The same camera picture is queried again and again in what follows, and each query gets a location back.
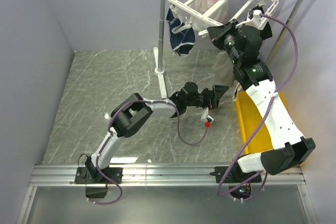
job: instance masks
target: hanging clothes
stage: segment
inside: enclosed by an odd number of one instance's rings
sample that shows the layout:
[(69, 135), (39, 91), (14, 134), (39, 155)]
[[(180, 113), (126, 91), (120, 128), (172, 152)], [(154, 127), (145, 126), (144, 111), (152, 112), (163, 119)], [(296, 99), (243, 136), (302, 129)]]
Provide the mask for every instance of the hanging clothes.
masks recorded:
[(213, 59), (212, 71), (221, 81), (222, 85), (233, 86), (236, 80), (233, 74), (233, 64), (226, 52), (219, 52)]
[[(195, 0), (191, 3), (190, 7), (195, 11), (204, 14), (207, 10), (209, 10), (214, 4), (216, 4), (219, 0)], [(228, 15), (228, 2), (225, 2), (221, 8), (219, 8), (210, 18), (219, 22), (226, 23), (227, 15)], [(204, 22), (197, 17), (193, 17), (193, 29), (195, 31), (203, 31), (206, 30), (210, 25), (207, 22)]]
[(168, 10), (166, 21), (169, 24), (170, 45), (178, 56), (187, 57), (195, 45), (195, 33), (192, 25), (184, 24), (181, 15), (175, 17), (171, 9)]

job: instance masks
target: white cable tie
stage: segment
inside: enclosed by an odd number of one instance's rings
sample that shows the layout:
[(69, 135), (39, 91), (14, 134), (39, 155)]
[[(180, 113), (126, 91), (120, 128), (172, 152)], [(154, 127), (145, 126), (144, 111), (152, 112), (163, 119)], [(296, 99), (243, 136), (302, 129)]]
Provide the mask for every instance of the white cable tie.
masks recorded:
[(274, 92), (274, 93), (272, 94), (272, 97), (277, 97), (278, 95), (279, 95), (278, 92)]

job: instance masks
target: aluminum rail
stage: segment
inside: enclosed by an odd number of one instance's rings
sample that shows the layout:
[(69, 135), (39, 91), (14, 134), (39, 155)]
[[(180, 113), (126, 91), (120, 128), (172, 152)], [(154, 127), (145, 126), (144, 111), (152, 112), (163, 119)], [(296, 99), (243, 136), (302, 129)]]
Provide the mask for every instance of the aluminum rail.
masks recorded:
[[(121, 186), (216, 186), (215, 166), (221, 164), (113, 164), (110, 167), (122, 167)], [(93, 186), (105, 184), (74, 184), (76, 165), (38, 165), (35, 166), (29, 186)], [(300, 167), (288, 169), (275, 176), (268, 176), (267, 185), (304, 185), (306, 182)]]

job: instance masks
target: glass panel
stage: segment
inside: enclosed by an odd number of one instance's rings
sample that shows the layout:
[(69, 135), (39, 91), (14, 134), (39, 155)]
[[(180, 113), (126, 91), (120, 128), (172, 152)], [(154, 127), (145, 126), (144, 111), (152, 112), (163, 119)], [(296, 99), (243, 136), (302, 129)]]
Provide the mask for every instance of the glass panel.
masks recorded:
[(300, 224), (308, 221), (297, 186), (266, 186), (264, 192), (244, 204), (229, 197), (217, 197), (215, 187), (127, 187), (123, 198), (112, 206), (86, 202), (84, 188), (51, 187), (38, 188), (28, 223)]

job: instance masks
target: marble floor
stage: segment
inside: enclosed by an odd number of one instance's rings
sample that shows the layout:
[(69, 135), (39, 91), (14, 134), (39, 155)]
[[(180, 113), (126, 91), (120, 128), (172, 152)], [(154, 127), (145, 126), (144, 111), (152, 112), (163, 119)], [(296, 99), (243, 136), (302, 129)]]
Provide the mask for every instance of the marble floor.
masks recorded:
[[(217, 50), (194, 50), (187, 58), (164, 52), (169, 95), (194, 81), (201, 91), (224, 84), (212, 71)], [(80, 154), (92, 154), (107, 131), (111, 111), (129, 95), (159, 99), (152, 50), (77, 51), (58, 109), (44, 164), (76, 164)], [(229, 162), (241, 146), (238, 119), (232, 102), (233, 89), (210, 111), (215, 119), (205, 140), (197, 146), (182, 143), (176, 119), (149, 119), (116, 153), (123, 163)], [(181, 117), (181, 134), (189, 142), (204, 133), (201, 109), (188, 108)]]

